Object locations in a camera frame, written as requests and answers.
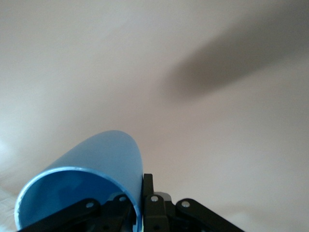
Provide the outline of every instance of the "black bracket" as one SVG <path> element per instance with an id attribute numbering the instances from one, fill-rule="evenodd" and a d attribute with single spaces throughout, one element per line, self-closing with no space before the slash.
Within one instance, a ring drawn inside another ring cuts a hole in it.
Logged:
<path id="1" fill-rule="evenodd" d="M 174 205 L 166 193 L 154 192 L 153 175 L 145 174 L 142 188 L 144 232 L 244 232 L 192 199 Z M 19 232 L 131 232 L 136 222 L 128 197 L 105 204 L 84 199 Z"/>
<path id="2" fill-rule="evenodd" d="M 120 232 L 132 231 L 135 215 L 126 195 L 101 205 L 84 199 L 25 227 L 19 232 Z"/>
<path id="3" fill-rule="evenodd" d="M 195 200 L 183 199 L 174 205 L 161 195 L 154 192 L 153 175 L 145 174 L 144 232 L 244 232 Z"/>

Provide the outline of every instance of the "blue tube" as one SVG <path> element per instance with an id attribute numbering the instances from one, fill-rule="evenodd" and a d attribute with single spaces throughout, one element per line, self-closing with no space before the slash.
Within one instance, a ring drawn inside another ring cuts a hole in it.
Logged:
<path id="1" fill-rule="evenodd" d="M 124 193 L 131 200 L 142 230 L 142 161 L 137 144 L 128 134 L 111 130 L 90 137 L 31 179 L 15 205 L 20 230 L 85 198 L 104 204 Z"/>

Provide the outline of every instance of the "white ceiling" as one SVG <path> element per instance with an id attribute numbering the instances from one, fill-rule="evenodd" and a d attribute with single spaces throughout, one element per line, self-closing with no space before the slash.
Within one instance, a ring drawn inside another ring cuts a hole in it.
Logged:
<path id="1" fill-rule="evenodd" d="M 130 134 L 155 190 L 309 231 L 306 0 L 1 1 L 0 187 Z"/>

